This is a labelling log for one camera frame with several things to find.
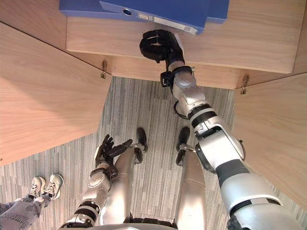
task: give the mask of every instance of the shoelace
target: shoelace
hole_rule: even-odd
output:
[[[33,195],[33,196],[37,197],[38,193],[36,192],[36,189],[37,189],[37,185],[36,184],[31,185],[30,195]]]
[[[47,189],[45,190],[45,193],[49,193],[51,195],[54,195],[54,186],[55,185],[56,185],[55,183],[50,182]]]

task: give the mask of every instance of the metal hinge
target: metal hinge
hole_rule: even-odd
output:
[[[245,75],[243,80],[242,80],[241,95],[246,94],[246,88],[245,87],[248,85],[248,81],[249,81],[249,75]]]
[[[104,60],[103,62],[102,62],[102,73],[100,74],[100,77],[101,78],[103,78],[103,79],[106,79],[106,75],[107,74],[110,74],[110,73],[108,73],[107,71],[107,61],[106,60]]]

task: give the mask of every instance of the black cable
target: black cable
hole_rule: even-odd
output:
[[[176,101],[175,104],[174,104],[174,111],[175,111],[175,113],[176,113],[179,117],[181,117],[182,119],[189,120],[186,116],[184,116],[184,115],[178,113],[178,111],[177,111],[177,104],[178,104],[178,102],[179,102],[179,101]]]

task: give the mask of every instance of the white sneaker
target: white sneaker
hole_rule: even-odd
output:
[[[43,177],[40,176],[33,177],[31,189],[28,195],[32,195],[34,196],[34,198],[39,197],[44,191],[45,183],[46,181]]]
[[[50,181],[48,187],[45,189],[45,192],[42,195],[48,195],[51,200],[59,198],[60,188],[64,184],[64,179],[59,174],[52,174],[50,176]]]

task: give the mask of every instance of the gray carpet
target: gray carpet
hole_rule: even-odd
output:
[[[233,91],[204,88],[204,92],[217,113],[233,128]],[[52,173],[60,173],[65,179],[61,197],[43,210],[32,229],[58,228],[81,201],[89,173],[94,168],[95,149],[104,136],[109,133],[115,144],[119,144],[129,138],[135,140],[136,128],[143,127],[149,149],[143,163],[135,166],[131,212],[134,217],[173,221],[176,208],[173,200],[177,199],[181,176],[181,168],[175,164],[175,144],[181,128],[189,125],[175,115],[174,102],[169,89],[162,88],[159,82],[114,77],[97,133],[0,167],[0,202],[13,201],[27,194],[35,175],[48,180]],[[189,143],[195,145],[195,138],[191,137]],[[217,178],[208,172],[204,175],[207,229],[224,230],[228,216]],[[306,211],[273,185],[272,188],[307,229]]]

